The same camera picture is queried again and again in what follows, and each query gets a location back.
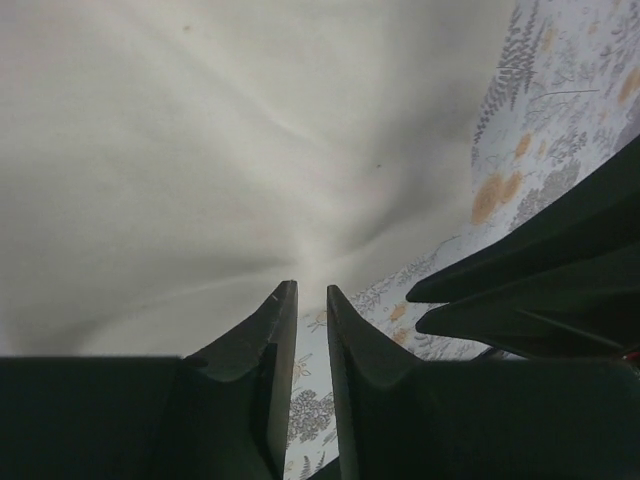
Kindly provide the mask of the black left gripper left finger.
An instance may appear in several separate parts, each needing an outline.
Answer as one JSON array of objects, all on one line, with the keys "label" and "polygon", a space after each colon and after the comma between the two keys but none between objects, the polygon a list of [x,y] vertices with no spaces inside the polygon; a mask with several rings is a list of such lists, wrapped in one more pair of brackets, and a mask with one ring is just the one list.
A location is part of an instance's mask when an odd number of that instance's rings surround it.
[{"label": "black left gripper left finger", "polygon": [[5,479],[279,479],[298,289],[186,357],[1,361]]}]

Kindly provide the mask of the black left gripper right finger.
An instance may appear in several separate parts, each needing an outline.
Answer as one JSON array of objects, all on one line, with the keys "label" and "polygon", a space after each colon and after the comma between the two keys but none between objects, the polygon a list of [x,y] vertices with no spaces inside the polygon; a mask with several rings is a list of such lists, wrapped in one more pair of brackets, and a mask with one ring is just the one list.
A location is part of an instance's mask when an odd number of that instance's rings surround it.
[{"label": "black left gripper right finger", "polygon": [[327,290],[345,479],[635,479],[639,374],[622,362],[424,361]]}]

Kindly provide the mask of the cream white t shirt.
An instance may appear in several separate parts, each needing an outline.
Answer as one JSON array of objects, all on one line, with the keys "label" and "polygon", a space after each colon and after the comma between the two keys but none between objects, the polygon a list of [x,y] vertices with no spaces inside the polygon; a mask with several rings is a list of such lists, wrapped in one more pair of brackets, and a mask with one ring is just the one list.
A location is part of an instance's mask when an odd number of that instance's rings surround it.
[{"label": "cream white t shirt", "polygon": [[187,354],[455,234],[511,1],[5,1],[1,351]]}]

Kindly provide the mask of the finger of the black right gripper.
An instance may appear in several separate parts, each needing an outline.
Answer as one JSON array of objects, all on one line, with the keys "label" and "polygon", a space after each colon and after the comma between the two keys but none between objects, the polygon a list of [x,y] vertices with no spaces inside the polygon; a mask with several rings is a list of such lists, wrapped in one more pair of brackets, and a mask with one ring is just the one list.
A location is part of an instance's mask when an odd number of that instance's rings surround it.
[{"label": "finger of the black right gripper", "polygon": [[434,308],[421,334],[525,358],[621,358],[639,349],[639,247],[535,274]]},{"label": "finger of the black right gripper", "polygon": [[629,144],[503,239],[419,281],[412,303],[450,303],[639,240],[639,146]]}]

